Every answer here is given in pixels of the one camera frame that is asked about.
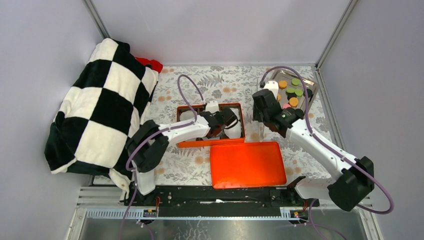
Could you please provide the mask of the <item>orange cookie tin box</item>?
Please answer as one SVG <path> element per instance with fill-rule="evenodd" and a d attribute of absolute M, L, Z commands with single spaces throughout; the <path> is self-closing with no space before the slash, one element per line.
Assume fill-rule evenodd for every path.
<path fill-rule="evenodd" d="M 240 122 L 241 122 L 241 137 L 240 138 L 228 138 L 224 130 L 216 137 L 213 138 L 192 138 L 187 141 L 179 142 L 176 145 L 179 148 L 199 148 L 199 147 L 210 147 L 214 145 L 223 144 L 239 144 L 244 143 L 246 138 L 245 126 L 243 120 L 242 106 L 238 102 L 233 103 L 218 103 L 219 110 L 222 111 L 224 108 L 236 108 L 239 111 Z M 205 105 L 193 105 L 194 110 L 200 114 L 205 112 Z"/>

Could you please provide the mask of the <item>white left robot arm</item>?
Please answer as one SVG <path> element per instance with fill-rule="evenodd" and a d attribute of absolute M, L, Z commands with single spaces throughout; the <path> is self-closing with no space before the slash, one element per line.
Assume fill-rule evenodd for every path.
<path fill-rule="evenodd" d="M 239 117 L 228 107 L 214 113 L 203 111 L 193 118 L 172 124 L 146 121 L 125 146 L 129 156 L 126 168 L 134 175 L 136 199 L 144 206 L 154 202 L 154 169 L 169 145 L 197 138 L 212 139 L 237 123 Z"/>

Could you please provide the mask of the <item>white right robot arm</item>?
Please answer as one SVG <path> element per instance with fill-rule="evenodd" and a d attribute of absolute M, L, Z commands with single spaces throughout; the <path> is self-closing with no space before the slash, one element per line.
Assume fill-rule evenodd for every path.
<path fill-rule="evenodd" d="M 343 151 L 331 141 L 309 130 L 301 109 L 282 108 L 274 94 L 262 89 L 252 96 L 254 112 L 272 132 L 301 147 L 317 160 L 330 174 L 330 178 L 295 181 L 287 191 L 287 201 L 293 206 L 306 199 L 331 200 L 340 209 L 349 212 L 374 190 L 374 163 L 366 156 L 357 158 Z"/>

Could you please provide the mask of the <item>stainless steel tray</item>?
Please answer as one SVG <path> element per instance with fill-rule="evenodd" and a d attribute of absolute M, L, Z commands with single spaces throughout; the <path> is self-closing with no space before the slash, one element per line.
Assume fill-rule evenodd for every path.
<path fill-rule="evenodd" d="M 306 102 L 308 102 L 308 109 L 310 109 L 310 107 L 312 106 L 313 101 L 315 100 L 315 97 L 319 91 L 319 85 L 318 83 L 309 80 L 307 78 L 304 78 L 303 81 L 305 83 L 305 87 L 306 90 L 304 90 L 302 82 L 300 85 L 292 85 L 291 81 L 293 78 L 298 78 L 298 76 L 296 74 L 294 74 L 293 72 L 290 72 L 286 69 L 278 69 L 278 70 L 274 70 L 273 74 L 271 76 L 271 80 L 272 81 L 276 81 L 277 83 L 279 83 L 279 81 L 286 81 L 287 82 L 287 88 L 296 88 L 296 89 L 303 89 L 303 95 L 302 96 L 297 96 L 296 94 L 287 94 L 285 89 L 280 89 L 278 90 L 278 96 L 277 96 L 277 100 L 280 103 L 280 105 L 283 107 L 284 104 L 288 104 L 289 103 L 289 99 L 290 98 L 297 98 L 299 103 L 297 107 L 291 107 L 294 109 L 301 109 L 302 111 L 306 110 Z M 311 97 L 310 99 L 308 99 L 307 97 L 307 89 L 311 89 L 313 91 L 313 97 Z"/>

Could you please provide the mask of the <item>pink cookie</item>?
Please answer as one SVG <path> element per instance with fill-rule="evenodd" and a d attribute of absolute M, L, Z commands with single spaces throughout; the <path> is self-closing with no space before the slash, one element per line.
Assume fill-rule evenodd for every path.
<path fill-rule="evenodd" d="M 288 103 L 285 103 L 283 106 L 282 106 L 282 108 L 283 109 L 287 109 L 287 108 L 291 108 L 292 106 L 290 105 L 290 104 L 288 104 Z"/>

